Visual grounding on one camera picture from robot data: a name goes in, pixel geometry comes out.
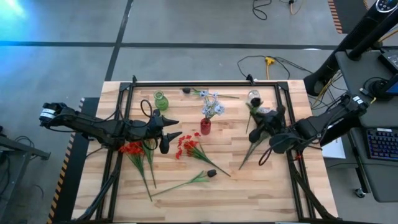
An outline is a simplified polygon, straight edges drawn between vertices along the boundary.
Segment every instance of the gray floor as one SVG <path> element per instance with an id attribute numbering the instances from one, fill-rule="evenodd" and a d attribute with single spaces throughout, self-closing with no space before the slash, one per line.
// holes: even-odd
<path id="1" fill-rule="evenodd" d="M 0 40 L 115 42 L 126 3 L 0 1 Z M 275 0 L 264 8 L 267 21 L 253 16 L 251 4 L 251 0 L 135 0 L 123 42 L 336 45 L 344 38 L 334 28 L 327 0 L 307 0 L 296 16 L 290 16 L 289 8 Z M 398 45 L 398 36 L 387 43 Z M 0 124 L 10 138 L 29 136 L 37 148 L 52 153 L 48 161 L 29 164 L 6 212 L 11 223 L 47 220 L 69 138 L 69 134 L 39 127 L 42 104 L 62 101 L 76 108 L 80 98 L 99 96 L 112 51 L 111 47 L 0 47 Z M 246 55 L 280 56 L 316 70 L 330 52 L 122 48 L 112 80 L 130 80 L 132 75 L 139 80 L 242 80 L 236 62 Z M 248 59 L 241 66 L 244 73 L 265 78 L 263 60 Z M 291 78 L 307 75 L 287 67 Z M 272 79 L 287 78 L 279 65 L 271 66 L 270 73 Z M 343 79 L 336 86 L 344 88 Z M 334 97 L 342 94 L 331 91 Z M 331 97 L 327 95 L 324 101 L 330 102 Z M 354 170 L 331 169 L 328 173 L 340 217 L 379 223 L 398 219 L 398 203 L 377 203 L 372 195 L 359 199 L 352 194 L 359 186 Z M 34 184 L 44 189 L 43 198 Z"/>

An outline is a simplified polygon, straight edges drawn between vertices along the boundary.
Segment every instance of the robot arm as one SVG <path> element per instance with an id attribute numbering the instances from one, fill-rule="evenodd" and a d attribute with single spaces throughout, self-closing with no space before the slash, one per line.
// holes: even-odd
<path id="1" fill-rule="evenodd" d="M 351 118 L 362 116 L 368 107 L 368 104 L 360 97 L 349 93 L 342 95 L 336 104 L 334 108 L 319 116 L 301 119 L 273 135 L 269 141 L 271 148 L 279 154 L 297 146 L 304 149 L 316 139 L 322 141 L 326 131 L 334 131 L 337 124 L 349 122 Z"/>
<path id="2" fill-rule="evenodd" d="M 169 151 L 169 142 L 182 132 L 163 134 L 163 127 L 177 124 L 178 121 L 167 119 L 154 110 L 149 122 L 139 120 L 107 120 L 88 116 L 87 114 L 69 108 L 65 103 L 44 103 L 40 114 L 40 125 L 51 129 L 55 126 L 66 126 L 91 136 L 106 147 L 119 149 L 125 141 L 141 141 L 145 139 L 161 138 L 160 151 L 163 154 Z"/>

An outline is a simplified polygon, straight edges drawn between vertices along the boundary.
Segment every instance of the computer keyboard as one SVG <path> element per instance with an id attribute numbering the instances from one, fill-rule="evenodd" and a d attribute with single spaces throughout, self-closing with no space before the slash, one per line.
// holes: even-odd
<path id="1" fill-rule="evenodd" d="M 371 159 L 398 161 L 398 130 L 367 129 Z"/>

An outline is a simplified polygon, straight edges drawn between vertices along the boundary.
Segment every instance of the wooden tabletop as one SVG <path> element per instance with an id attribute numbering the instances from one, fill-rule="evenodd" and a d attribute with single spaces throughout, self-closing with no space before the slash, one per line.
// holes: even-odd
<path id="1" fill-rule="evenodd" d="M 312 115 L 302 80 L 289 80 L 290 96 L 296 120 Z M 105 82 L 99 100 L 97 117 L 106 118 L 116 107 L 120 82 Z M 194 183 L 179 189 L 160 194 L 151 202 L 147 196 L 142 178 L 132 162 L 123 157 L 114 222 L 267 222 L 297 221 L 292 193 L 292 184 L 285 154 L 273 153 L 262 166 L 258 166 L 261 154 L 269 147 L 264 141 L 254 151 L 246 165 L 238 170 L 249 148 L 246 125 L 249 111 L 245 105 L 250 90 L 259 90 L 264 100 L 263 106 L 276 109 L 273 87 L 198 87 L 210 93 L 238 96 L 239 99 L 219 98 L 225 106 L 225 114 L 211 120 L 211 133 L 201 137 L 208 157 L 219 167 L 231 174 L 231 177 L 218 172 L 210 182 Z M 169 99 L 169 108 L 162 112 L 166 118 L 179 120 L 179 124 L 165 128 L 165 133 L 183 131 L 193 134 L 200 130 L 203 118 L 203 101 L 199 96 L 184 95 L 180 87 L 134 88 L 130 119 L 147 121 L 140 109 L 142 99 L 149 100 L 154 106 L 153 93 L 162 90 Z M 255 127 L 253 121 L 249 132 Z M 157 189 L 154 188 L 146 163 L 146 179 L 151 194 L 173 187 L 192 179 L 201 170 L 213 167 L 192 157 L 182 156 L 176 160 L 177 142 L 170 144 L 168 154 L 159 150 L 154 155 L 154 175 Z M 100 148 L 97 142 L 90 143 L 88 152 Z M 79 217 L 94 200 L 100 190 L 106 150 L 103 149 L 87 158 L 76 198 L 73 218 Z M 305 165 L 312 191 L 319 201 L 332 214 L 337 216 L 333 194 L 331 192 L 322 152 L 307 148 L 304 151 Z M 300 191 L 303 209 L 306 210 L 304 194 Z M 104 206 L 104 215 L 108 212 L 109 200 Z"/>

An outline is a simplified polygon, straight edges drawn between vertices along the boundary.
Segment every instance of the glass vase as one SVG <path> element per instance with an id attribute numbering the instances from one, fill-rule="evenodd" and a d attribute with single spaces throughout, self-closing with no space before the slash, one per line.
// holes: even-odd
<path id="1" fill-rule="evenodd" d="M 156 91 L 154 93 L 155 98 L 155 106 L 159 110 L 163 111 L 169 107 L 169 101 L 167 100 L 166 96 L 164 96 L 162 91 Z"/>
<path id="2" fill-rule="evenodd" d="M 210 119 L 203 118 L 200 121 L 200 132 L 202 135 L 208 135 L 211 130 L 211 121 Z"/>

